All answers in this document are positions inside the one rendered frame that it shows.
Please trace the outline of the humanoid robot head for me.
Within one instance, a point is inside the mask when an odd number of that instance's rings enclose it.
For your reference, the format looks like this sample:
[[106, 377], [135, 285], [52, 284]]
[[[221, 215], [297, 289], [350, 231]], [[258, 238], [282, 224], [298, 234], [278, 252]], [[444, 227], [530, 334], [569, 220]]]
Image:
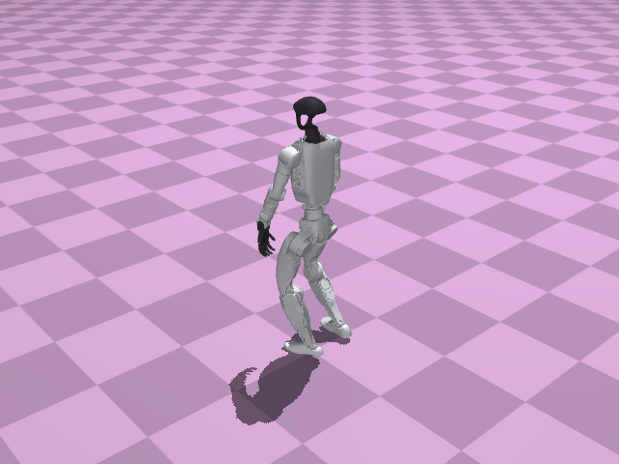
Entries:
[[[296, 113], [297, 126], [300, 130], [305, 131], [307, 136], [306, 142], [317, 144], [328, 140], [319, 133], [318, 126], [312, 123], [312, 118], [315, 115], [322, 114], [327, 110], [322, 100], [316, 97], [304, 97], [293, 104], [293, 109]], [[308, 120], [304, 126], [301, 124], [301, 115], [308, 115]]]

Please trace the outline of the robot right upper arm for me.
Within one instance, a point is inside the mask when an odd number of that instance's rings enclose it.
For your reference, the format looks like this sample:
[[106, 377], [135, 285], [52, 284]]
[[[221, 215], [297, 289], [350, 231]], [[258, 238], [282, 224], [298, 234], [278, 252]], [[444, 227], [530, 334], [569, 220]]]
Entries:
[[341, 140], [335, 136], [332, 136], [330, 134], [325, 134], [328, 135], [332, 138], [334, 145], [335, 145], [335, 169], [334, 169], [334, 184], [337, 183], [337, 181], [339, 180], [340, 177], [340, 161], [339, 161], [339, 150], [341, 147]]

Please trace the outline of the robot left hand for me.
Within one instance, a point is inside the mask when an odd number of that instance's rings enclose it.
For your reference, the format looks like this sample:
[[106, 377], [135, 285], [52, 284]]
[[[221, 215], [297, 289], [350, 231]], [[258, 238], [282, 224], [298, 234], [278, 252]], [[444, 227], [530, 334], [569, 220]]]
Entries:
[[269, 249], [275, 250], [274, 248], [271, 247], [269, 243], [269, 237], [273, 241], [275, 240], [275, 238], [269, 233], [269, 229], [270, 229], [270, 225], [266, 229], [264, 229], [264, 223], [262, 221], [259, 221], [257, 223], [257, 230], [259, 231], [258, 239], [257, 239], [258, 250], [265, 257], [267, 257], [267, 255], [270, 256], [270, 254], [273, 254], [273, 252], [271, 252]]

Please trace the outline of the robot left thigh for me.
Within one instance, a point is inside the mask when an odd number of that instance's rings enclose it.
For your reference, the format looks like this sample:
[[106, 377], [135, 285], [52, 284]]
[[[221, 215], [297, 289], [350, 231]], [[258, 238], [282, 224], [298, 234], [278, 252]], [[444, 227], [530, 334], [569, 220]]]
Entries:
[[311, 249], [312, 234], [307, 228], [300, 233], [293, 231], [288, 234], [280, 248], [276, 276], [281, 298], [286, 292], [295, 293], [299, 298], [299, 302], [304, 297], [302, 288], [292, 284], [292, 280], [300, 267], [301, 257], [307, 255]]

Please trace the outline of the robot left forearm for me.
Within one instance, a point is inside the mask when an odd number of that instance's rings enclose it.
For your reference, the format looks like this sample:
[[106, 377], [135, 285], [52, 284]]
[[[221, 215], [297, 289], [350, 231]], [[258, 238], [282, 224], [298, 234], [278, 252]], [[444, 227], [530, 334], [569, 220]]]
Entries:
[[275, 210], [279, 205], [279, 201], [275, 201], [269, 198], [272, 188], [273, 188], [273, 185], [271, 185], [268, 189], [266, 198], [263, 203], [264, 205], [260, 212], [259, 219], [256, 221], [256, 224], [259, 221], [262, 221], [264, 223], [264, 229], [266, 229], [271, 224], [271, 219], [273, 218]]

